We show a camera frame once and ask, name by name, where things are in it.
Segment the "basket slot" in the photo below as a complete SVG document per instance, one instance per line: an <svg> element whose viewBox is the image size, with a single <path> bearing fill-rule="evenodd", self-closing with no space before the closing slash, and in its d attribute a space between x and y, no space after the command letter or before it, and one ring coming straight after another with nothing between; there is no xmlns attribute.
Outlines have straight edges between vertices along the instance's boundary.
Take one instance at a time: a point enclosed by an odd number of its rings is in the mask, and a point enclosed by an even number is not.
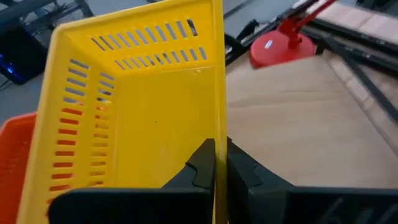
<svg viewBox="0 0 398 224"><path fill-rule="evenodd" d="M116 65L119 66L119 68L121 68L122 70L125 70L124 66L117 60L114 61L116 63Z"/></svg>
<svg viewBox="0 0 398 224"><path fill-rule="evenodd" d="M95 161L95 162L91 162L90 166L92 167L96 167L96 166L106 166L106 162L105 161Z"/></svg>
<svg viewBox="0 0 398 224"><path fill-rule="evenodd" d="M157 39L156 39L153 31L149 27L146 27L145 31L147 32L147 34L149 35L149 37L153 41L153 43L157 43Z"/></svg>
<svg viewBox="0 0 398 224"><path fill-rule="evenodd" d="M97 181L90 181L87 184L87 187L102 187L104 185L103 180L97 180Z"/></svg>
<svg viewBox="0 0 398 224"><path fill-rule="evenodd" d="M59 191L66 191L70 189L71 186L70 184L64 184L64 185L52 185L49 187L49 191L51 192L59 192Z"/></svg>
<svg viewBox="0 0 398 224"><path fill-rule="evenodd" d="M158 65L164 65L162 59L160 59L160 57L157 54L154 55L154 58L156 59L155 61L157 62Z"/></svg>
<svg viewBox="0 0 398 224"><path fill-rule="evenodd" d="M142 34L140 30L136 29L136 34L141 39L142 43L144 43L145 45L148 44L147 39L144 37L144 34Z"/></svg>
<svg viewBox="0 0 398 224"><path fill-rule="evenodd" d="M207 55L203 47L199 47L199 52L203 60L207 60Z"/></svg>
<svg viewBox="0 0 398 224"><path fill-rule="evenodd" d="M131 47L131 46L130 46L130 43L126 40L125 37L123 37L123 35L122 35L121 33L117 33L116 35L117 35L117 37L119 37L119 39L121 40L121 42L124 43L124 45L125 45L127 48L130 48L130 47Z"/></svg>
<svg viewBox="0 0 398 224"><path fill-rule="evenodd" d="M177 54L174 51L172 51L171 54L173 55L174 61L180 63L180 59L178 58Z"/></svg>
<svg viewBox="0 0 398 224"><path fill-rule="evenodd" d="M137 68L141 68L141 66L132 58L130 57L130 62L132 62Z"/></svg>
<svg viewBox="0 0 398 224"><path fill-rule="evenodd" d="M195 23L193 22L192 19L187 19L187 24L188 24L188 28L191 31L190 33L192 34L192 36L197 37L198 36L198 31L195 27Z"/></svg>
<svg viewBox="0 0 398 224"><path fill-rule="evenodd" d="M67 85L71 85L72 84L73 87L80 86L82 88L86 88L86 83L85 82L86 82L86 80L82 79L80 77L79 78L76 77L76 76L67 77Z"/></svg>
<svg viewBox="0 0 398 224"><path fill-rule="evenodd" d="M192 59L194 61L197 61L198 60L198 56L197 56L197 53L195 52L195 50L194 49L189 49L189 52L191 53Z"/></svg>
<svg viewBox="0 0 398 224"><path fill-rule="evenodd" d="M92 157L101 157L101 158L105 158L108 156L108 152L100 152L100 151L95 151L91 153Z"/></svg>
<svg viewBox="0 0 398 224"><path fill-rule="evenodd" d="M76 76L78 76L78 77L82 77L82 78L87 78L87 74L86 73L84 73L84 72L81 72L81 71L79 71L79 70L77 70L77 69L74 69L74 68L68 68L68 72L69 73L71 73L71 74L74 74L74 75L76 75Z"/></svg>
<svg viewBox="0 0 398 224"><path fill-rule="evenodd" d="M76 141L60 139L57 140L57 144L61 146L76 146Z"/></svg>
<svg viewBox="0 0 398 224"><path fill-rule="evenodd" d="M65 83L66 88L71 88L80 92L85 92L86 91L86 84L79 82L77 80L74 80L72 78L67 78L67 82Z"/></svg>
<svg viewBox="0 0 398 224"><path fill-rule="evenodd" d="M69 62L74 64L74 65L79 66L80 68L84 68L86 70L90 69L90 67L88 65L86 65L86 64L84 64L84 63L82 63L82 62L80 62L78 60L70 59Z"/></svg>
<svg viewBox="0 0 398 224"><path fill-rule="evenodd" d="M108 47L108 49L114 50L113 47L112 47L112 45L109 43L109 41L106 40L103 36L99 36L99 39L102 41L102 43L105 44L105 46Z"/></svg>
<svg viewBox="0 0 398 224"><path fill-rule="evenodd" d="M51 179L59 180L59 179L71 179L73 177L73 173L64 173L64 174L52 174Z"/></svg>
<svg viewBox="0 0 398 224"><path fill-rule="evenodd" d="M170 38L172 40L177 40L177 36L175 35L175 32L172 28L172 26L169 23L165 24L167 31L169 32Z"/></svg>
<svg viewBox="0 0 398 224"><path fill-rule="evenodd" d="M184 61L185 61L185 62L188 62L189 59L188 59L187 55L185 54L185 51L184 51L184 50L180 50L180 53L181 53L181 56L182 56L182 58L184 59Z"/></svg>
<svg viewBox="0 0 398 224"><path fill-rule="evenodd" d="M119 44L119 42L117 42L117 40L111 35L108 34L108 38L119 48L122 49L121 45Z"/></svg>
<svg viewBox="0 0 398 224"><path fill-rule="evenodd" d="M163 56L164 59L166 59L166 62L167 62L167 63L169 63L169 64L172 63L172 61L171 61L171 59L170 59L170 56L167 55L167 53L163 52L163 53L162 53L162 56Z"/></svg>
<svg viewBox="0 0 398 224"><path fill-rule="evenodd" d="M57 168L73 167L73 162L70 161L70 158L67 158L65 156L57 156L54 159L52 167L57 167Z"/></svg>
<svg viewBox="0 0 398 224"><path fill-rule="evenodd" d="M128 69L132 69L132 66L129 64L129 62L126 59L122 59L122 62L125 66L127 66Z"/></svg>
<svg viewBox="0 0 398 224"><path fill-rule="evenodd" d="M91 38L91 40L93 41L93 43L99 47L102 51L106 51L105 48L94 38Z"/></svg>
<svg viewBox="0 0 398 224"><path fill-rule="evenodd" d="M176 24L177 24L178 30L180 31L181 36L182 36L183 38L187 38L188 35L187 35L187 33L185 32L185 29L184 29L184 27L183 27L181 21L177 21Z"/></svg>
<svg viewBox="0 0 398 224"><path fill-rule="evenodd" d="M138 61L141 63L142 67L148 67L147 62L144 61L144 59L142 59L140 56L137 57Z"/></svg>
<svg viewBox="0 0 398 224"><path fill-rule="evenodd" d="M133 41L133 43L134 43L136 46L139 46L138 41L136 40L136 38L134 37L134 35L133 35L131 32L127 31L126 34L127 34L127 36L130 38L130 40Z"/></svg>
<svg viewBox="0 0 398 224"><path fill-rule="evenodd" d="M74 147L65 148L65 147L57 146L57 149L55 150L54 154L55 154L55 156L65 156L68 158L75 157Z"/></svg>
<svg viewBox="0 0 398 224"><path fill-rule="evenodd" d="M165 35L164 31L162 30L162 28L160 28L160 26L155 26L155 30L156 30L157 33L159 34L159 37L162 38L162 40L163 40L164 42L166 42L166 41L167 41L166 35Z"/></svg>
<svg viewBox="0 0 398 224"><path fill-rule="evenodd" d="M79 96L79 95L74 94L74 93L69 93L67 91L64 91L63 95L64 95L65 98L69 98L69 99L72 100L71 102L68 102L68 103L73 103L73 100L75 100L76 102L79 102L79 104L84 104L83 102L84 102L85 98L82 97L82 96Z"/></svg>
<svg viewBox="0 0 398 224"><path fill-rule="evenodd" d="M81 116L83 115L83 107L80 105L66 105L61 112Z"/></svg>
<svg viewBox="0 0 398 224"><path fill-rule="evenodd" d="M68 93L78 95L78 96L85 96L86 94L83 91L76 90L75 88L65 87L65 91Z"/></svg>
<svg viewBox="0 0 398 224"><path fill-rule="evenodd" d="M81 115L61 112L61 118L79 121L81 119Z"/></svg>

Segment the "black metal rod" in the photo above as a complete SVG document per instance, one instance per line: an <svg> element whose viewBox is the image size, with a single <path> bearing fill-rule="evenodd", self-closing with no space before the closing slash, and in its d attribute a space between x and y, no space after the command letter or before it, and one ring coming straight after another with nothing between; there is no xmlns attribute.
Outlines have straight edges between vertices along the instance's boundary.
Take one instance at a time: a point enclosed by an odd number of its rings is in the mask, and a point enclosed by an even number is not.
<svg viewBox="0 0 398 224"><path fill-rule="evenodd" d="M361 45L365 45L372 49L384 52L394 57L398 57L398 45L386 40L378 39L356 30L351 30L343 26L339 26L321 19L314 19L308 23L309 27L322 30L323 32L331 32L333 35L337 35L346 40L350 40Z"/></svg>

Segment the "ventilation slot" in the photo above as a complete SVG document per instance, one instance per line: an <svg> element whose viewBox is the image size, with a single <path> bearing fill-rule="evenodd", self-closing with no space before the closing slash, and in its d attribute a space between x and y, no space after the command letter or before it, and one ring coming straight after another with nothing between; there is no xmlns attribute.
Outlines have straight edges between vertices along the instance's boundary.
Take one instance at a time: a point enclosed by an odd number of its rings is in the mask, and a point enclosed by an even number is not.
<svg viewBox="0 0 398 224"><path fill-rule="evenodd" d="M73 174L53 174L53 175L51 175L52 179L69 179L72 177L73 177Z"/></svg>
<svg viewBox="0 0 398 224"><path fill-rule="evenodd" d="M192 58L193 58L195 61L198 60L198 57L197 57L195 51L194 51L193 49L190 49L189 51L191 52Z"/></svg>
<svg viewBox="0 0 398 224"><path fill-rule="evenodd" d="M148 67L148 65L145 63L145 61L141 57L137 57L137 59L145 66Z"/></svg>
<svg viewBox="0 0 398 224"><path fill-rule="evenodd" d="M112 40L112 42L118 46L119 49L122 49L122 47L120 46L120 44L113 38L113 36L111 34L108 34L108 38Z"/></svg>
<svg viewBox="0 0 398 224"><path fill-rule="evenodd" d="M53 191L59 191L59 190L66 190L69 188L70 188L70 185L58 185L58 186L50 187L50 191L53 192Z"/></svg>
<svg viewBox="0 0 398 224"><path fill-rule="evenodd" d="M58 140L57 141L58 145L61 146L76 146L76 141L72 141L72 140Z"/></svg>
<svg viewBox="0 0 398 224"><path fill-rule="evenodd" d="M163 61L160 59L158 55L155 55L155 58L161 65L163 65Z"/></svg>
<svg viewBox="0 0 398 224"><path fill-rule="evenodd" d="M187 22L188 22L189 27L191 28L192 35L193 35L194 37L196 37L196 36L198 35L198 32L197 32L197 30L196 30L196 28L195 28L195 25L194 25L194 23L193 23L193 20L187 19Z"/></svg>
<svg viewBox="0 0 398 224"><path fill-rule="evenodd" d="M162 53L162 55L163 55L164 59L166 59L166 61L168 63L172 63L172 61L169 59L169 56L166 53Z"/></svg>
<svg viewBox="0 0 398 224"><path fill-rule="evenodd" d="M152 33L152 31L149 28L145 28L145 30L147 31L148 35L150 36L150 38L152 39L153 42L157 43L157 40L155 38L155 35Z"/></svg>
<svg viewBox="0 0 398 224"><path fill-rule="evenodd" d="M188 61L188 57L185 54L185 52L183 50L180 50L180 53L181 53L182 57L184 58L184 60L187 62Z"/></svg>
<svg viewBox="0 0 398 224"><path fill-rule="evenodd" d="M164 35L162 29L159 26L155 26L156 31L159 33L160 37L163 41L167 41L166 36Z"/></svg>
<svg viewBox="0 0 398 224"><path fill-rule="evenodd" d="M70 72L74 75L78 75L79 77L82 77L82 78L87 78L87 74L85 74L83 72L79 72L78 70L75 70L73 68L68 68L68 72Z"/></svg>
<svg viewBox="0 0 398 224"><path fill-rule="evenodd" d="M148 41L145 39L144 35L141 34L141 31L136 30L136 34L141 38L141 40L142 40L142 42L143 42L144 44L148 44Z"/></svg>
<svg viewBox="0 0 398 224"><path fill-rule="evenodd" d="M91 156L104 157L104 156L107 156L107 153L106 152L92 152Z"/></svg>
<svg viewBox="0 0 398 224"><path fill-rule="evenodd" d="M60 118L60 122L64 123L64 124L74 124L74 125L78 125L79 121L74 120L74 119L66 119L66 118Z"/></svg>
<svg viewBox="0 0 398 224"><path fill-rule="evenodd" d="M75 156L75 152L73 151L56 151L56 156Z"/></svg>
<svg viewBox="0 0 398 224"><path fill-rule="evenodd" d="M177 63L180 63L180 59L177 57L177 54L176 54L175 52L172 52L172 55L173 55L175 61L176 61Z"/></svg>
<svg viewBox="0 0 398 224"><path fill-rule="evenodd" d="M182 37L187 38L187 34L185 33L184 27L182 27L181 21L177 21L177 27L180 30Z"/></svg>
<svg viewBox="0 0 398 224"><path fill-rule="evenodd" d="M150 56L146 56L148 62L152 65L155 66L155 62L150 58Z"/></svg>
<svg viewBox="0 0 398 224"><path fill-rule="evenodd" d="M61 168L61 167L65 168L65 167L72 167L72 166L73 166L72 162L54 162L52 164L52 167L54 167L54 168Z"/></svg>
<svg viewBox="0 0 398 224"><path fill-rule="evenodd" d="M70 108L64 108L64 109L62 109L62 112L70 113L70 114L74 114L74 115L82 115L83 114L82 111L74 110L74 109L70 109Z"/></svg>
<svg viewBox="0 0 398 224"><path fill-rule="evenodd" d="M119 65L119 67L120 67L121 69L125 70L125 68L124 68L117 60L115 60L114 62L115 62L117 65Z"/></svg>
<svg viewBox="0 0 398 224"><path fill-rule="evenodd" d="M105 175L105 171L94 171L90 172L90 176Z"/></svg>
<svg viewBox="0 0 398 224"><path fill-rule="evenodd" d="M59 129L58 133L60 134L70 134L70 135L77 135L77 131L69 130L69 129Z"/></svg>
<svg viewBox="0 0 398 224"><path fill-rule="evenodd" d="M74 94L74 95L85 96L85 93L83 93L82 91L74 90L74 89L69 88L69 87L66 87L65 91L67 91L68 93Z"/></svg>
<svg viewBox="0 0 398 224"><path fill-rule="evenodd" d="M100 38L100 39L102 40L102 42L104 42L111 50L114 50L113 47L105 40L104 37L100 36L99 38Z"/></svg>
<svg viewBox="0 0 398 224"><path fill-rule="evenodd" d="M130 69L132 69L131 65L127 63L126 59L122 60L124 62L125 65L127 65L127 67L129 67Z"/></svg>
<svg viewBox="0 0 398 224"><path fill-rule="evenodd" d="M103 46L101 46L100 43L98 43L98 41L94 38L91 38L91 40L103 51L106 51L105 48Z"/></svg>
<svg viewBox="0 0 398 224"><path fill-rule="evenodd" d="M116 35L119 37L119 39L122 40L122 42L124 43L124 45L126 45L128 48L130 48L129 42L127 42L121 34L116 34Z"/></svg>
<svg viewBox="0 0 398 224"><path fill-rule="evenodd" d="M72 83L74 85L78 85L78 86L83 87L83 88L86 88L86 83L83 83L81 81L78 81L78 80L75 80L75 79L72 79L72 78L67 78L67 82Z"/></svg>
<svg viewBox="0 0 398 224"><path fill-rule="evenodd" d="M74 60L74 59L70 59L70 63L72 63L74 65L77 65L77 66L79 66L81 68L87 69L87 70L89 69L88 65L85 65L84 63L81 63L81 62L79 62L77 60Z"/></svg>
<svg viewBox="0 0 398 224"><path fill-rule="evenodd" d="M177 39L176 36L175 36L175 34L174 34L174 31L173 31L172 27L170 26L170 24L167 23L167 24L166 24L166 28L167 28L167 30L169 31L170 36L173 38L173 40Z"/></svg>
<svg viewBox="0 0 398 224"><path fill-rule="evenodd" d="M206 59L207 59L207 56L206 56L206 53L205 53L205 49L203 49L203 47L199 47L199 51L200 51L201 57L202 57L204 60L206 60Z"/></svg>
<svg viewBox="0 0 398 224"><path fill-rule="evenodd" d="M130 58L130 61L137 67L140 68L139 64L132 58Z"/></svg>
<svg viewBox="0 0 398 224"><path fill-rule="evenodd" d="M91 166L105 166L106 162L91 162Z"/></svg>
<svg viewBox="0 0 398 224"><path fill-rule="evenodd" d="M130 32L126 32L126 34L129 36L129 38L134 42L136 46L139 46L138 41L134 38L134 36Z"/></svg>

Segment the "cardboard sheet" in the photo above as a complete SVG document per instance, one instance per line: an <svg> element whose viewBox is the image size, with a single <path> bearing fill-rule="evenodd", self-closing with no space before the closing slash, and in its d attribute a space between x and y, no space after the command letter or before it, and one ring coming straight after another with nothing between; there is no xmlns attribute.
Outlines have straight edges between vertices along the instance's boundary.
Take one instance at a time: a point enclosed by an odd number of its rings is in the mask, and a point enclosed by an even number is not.
<svg viewBox="0 0 398 224"><path fill-rule="evenodd" d="M398 187L398 158L322 57L228 68L228 136L296 185Z"/></svg>

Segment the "orange plastic basket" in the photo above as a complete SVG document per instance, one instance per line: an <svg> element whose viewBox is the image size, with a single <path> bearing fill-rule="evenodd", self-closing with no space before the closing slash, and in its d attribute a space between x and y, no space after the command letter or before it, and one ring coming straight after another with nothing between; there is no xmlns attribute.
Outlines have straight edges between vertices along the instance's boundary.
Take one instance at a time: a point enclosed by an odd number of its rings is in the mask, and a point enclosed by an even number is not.
<svg viewBox="0 0 398 224"><path fill-rule="evenodd" d="M0 129L0 223L15 224L36 114L7 120Z"/></svg>

